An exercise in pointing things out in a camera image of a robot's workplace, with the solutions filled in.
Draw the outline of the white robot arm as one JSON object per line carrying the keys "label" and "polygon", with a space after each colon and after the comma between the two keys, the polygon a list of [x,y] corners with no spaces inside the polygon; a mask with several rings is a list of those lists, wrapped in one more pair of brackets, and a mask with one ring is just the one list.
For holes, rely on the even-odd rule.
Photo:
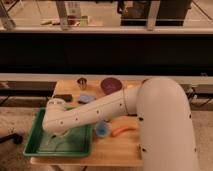
{"label": "white robot arm", "polygon": [[154,77],[86,105],[68,110],[48,101],[42,128],[63,135],[70,129],[135,114],[143,171],[200,171],[190,104],[183,88],[168,77]]}

